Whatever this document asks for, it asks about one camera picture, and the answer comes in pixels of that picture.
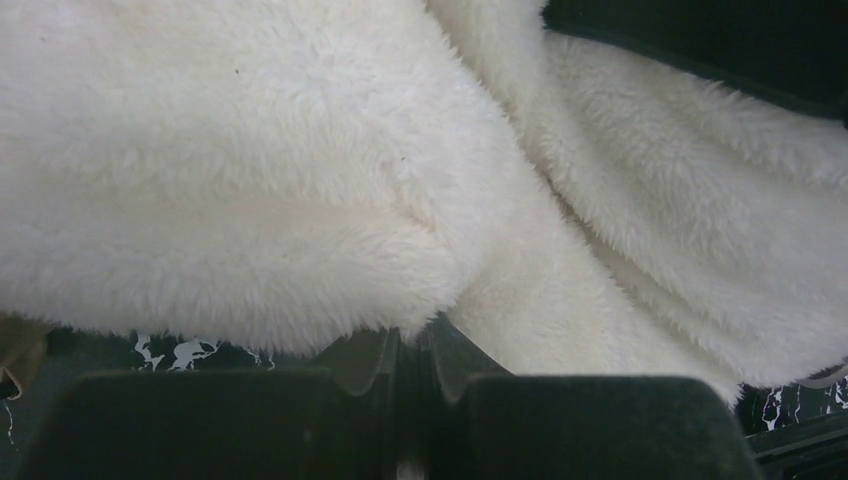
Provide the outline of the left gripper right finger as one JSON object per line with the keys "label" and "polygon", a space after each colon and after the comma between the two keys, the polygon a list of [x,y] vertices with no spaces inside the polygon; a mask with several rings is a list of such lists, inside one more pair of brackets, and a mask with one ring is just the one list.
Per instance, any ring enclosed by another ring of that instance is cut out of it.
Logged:
{"label": "left gripper right finger", "polygon": [[517,376],[445,319],[426,332],[434,479],[759,479],[705,383],[674,376]]}

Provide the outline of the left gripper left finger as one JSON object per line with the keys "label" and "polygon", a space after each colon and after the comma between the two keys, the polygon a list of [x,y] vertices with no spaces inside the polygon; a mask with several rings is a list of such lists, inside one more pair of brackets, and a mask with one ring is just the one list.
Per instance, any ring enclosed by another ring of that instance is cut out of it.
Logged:
{"label": "left gripper left finger", "polygon": [[396,331],[360,332],[305,366],[103,373],[75,383],[21,479],[383,479]]}

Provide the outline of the white fluffy cushion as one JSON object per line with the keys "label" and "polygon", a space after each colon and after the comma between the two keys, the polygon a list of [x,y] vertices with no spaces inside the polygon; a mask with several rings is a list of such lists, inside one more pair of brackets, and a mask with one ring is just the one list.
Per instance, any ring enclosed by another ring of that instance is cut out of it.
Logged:
{"label": "white fluffy cushion", "polygon": [[728,403],[847,359],[847,134],[539,1],[5,1],[1,309]]}

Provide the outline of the tan fabric pet tent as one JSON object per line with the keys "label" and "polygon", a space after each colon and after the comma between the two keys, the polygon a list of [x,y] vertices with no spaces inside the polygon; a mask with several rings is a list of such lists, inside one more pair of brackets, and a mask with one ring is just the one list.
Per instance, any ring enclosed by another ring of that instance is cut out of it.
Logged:
{"label": "tan fabric pet tent", "polygon": [[20,398],[47,354],[49,324],[1,315],[1,399]]}

